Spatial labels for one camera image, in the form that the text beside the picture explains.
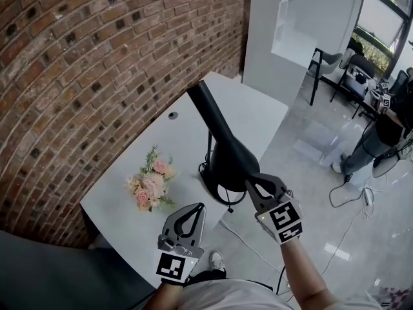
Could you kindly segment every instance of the white wall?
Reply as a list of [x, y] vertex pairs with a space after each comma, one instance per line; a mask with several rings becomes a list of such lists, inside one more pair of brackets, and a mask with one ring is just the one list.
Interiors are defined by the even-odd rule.
[[413, 67], [413, 46], [408, 43], [409, 41], [413, 41], [413, 26], [410, 27], [410, 32], [408, 33], [405, 46], [403, 47], [403, 50], [400, 54], [400, 58], [393, 69], [392, 77], [394, 79], [397, 78], [400, 70], [406, 71], [408, 67]]
[[344, 52], [357, 21], [361, 0], [297, 0], [296, 29], [317, 39], [317, 47]]

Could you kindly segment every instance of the white floor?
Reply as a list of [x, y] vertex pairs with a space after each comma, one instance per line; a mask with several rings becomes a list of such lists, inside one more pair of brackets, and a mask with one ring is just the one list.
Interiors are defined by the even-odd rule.
[[[330, 189], [343, 177], [330, 164], [342, 152], [350, 154], [368, 121], [356, 116], [338, 94], [332, 103], [332, 89], [320, 82], [313, 107], [308, 104], [313, 78], [306, 77], [292, 110], [281, 124], [261, 160], [261, 172], [279, 176], [299, 199], [305, 225], [301, 242], [319, 272], [323, 272], [350, 222], [363, 208], [354, 201], [338, 209], [330, 206]], [[333, 193], [335, 204], [357, 198], [359, 188], [370, 176], [371, 166], [357, 172], [351, 184]], [[399, 162], [395, 169], [368, 185], [375, 193], [374, 214], [365, 221], [354, 220], [331, 264], [323, 275], [330, 290], [344, 298], [378, 287], [409, 287], [413, 283], [413, 163]], [[227, 212], [223, 219], [260, 255], [278, 269], [283, 261], [278, 245], [255, 222], [255, 210], [248, 197]], [[279, 273], [262, 261], [221, 224], [203, 238], [205, 255], [196, 272], [207, 268], [209, 252], [219, 249], [225, 257], [229, 278], [248, 279], [276, 288]], [[283, 281], [281, 292], [288, 287]], [[288, 300], [291, 293], [284, 294]], [[295, 300], [289, 304], [297, 307]]]

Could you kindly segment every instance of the chair leg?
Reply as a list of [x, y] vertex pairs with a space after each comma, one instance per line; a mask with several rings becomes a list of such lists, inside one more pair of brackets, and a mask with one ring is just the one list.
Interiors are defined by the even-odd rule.
[[335, 90], [335, 91], [334, 91], [334, 94], [333, 94], [333, 96], [332, 96], [332, 98], [331, 98], [330, 102], [333, 102], [333, 99], [334, 99], [334, 97], [336, 96], [336, 93], [337, 93], [337, 90]]
[[354, 117], [356, 117], [356, 114], [357, 114], [357, 111], [359, 111], [359, 108], [360, 108], [360, 104], [359, 104], [359, 106], [357, 107], [356, 111], [354, 112], [353, 117], [351, 117], [352, 119], [354, 119]]
[[312, 94], [311, 94], [311, 101], [310, 101], [310, 106], [314, 103], [314, 98], [316, 96], [316, 90], [318, 88], [318, 78], [314, 80], [314, 86], [312, 87]]

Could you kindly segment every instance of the white sneaker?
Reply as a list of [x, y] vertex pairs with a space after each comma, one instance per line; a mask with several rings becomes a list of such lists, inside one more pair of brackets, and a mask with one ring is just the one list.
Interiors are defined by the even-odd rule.
[[340, 162], [334, 162], [334, 163], [331, 165], [331, 167], [332, 167], [332, 169], [334, 170], [334, 172], [341, 174], [341, 165], [340, 165]]
[[225, 272], [224, 258], [219, 251], [211, 252], [209, 256], [209, 266], [211, 270], [220, 270]]

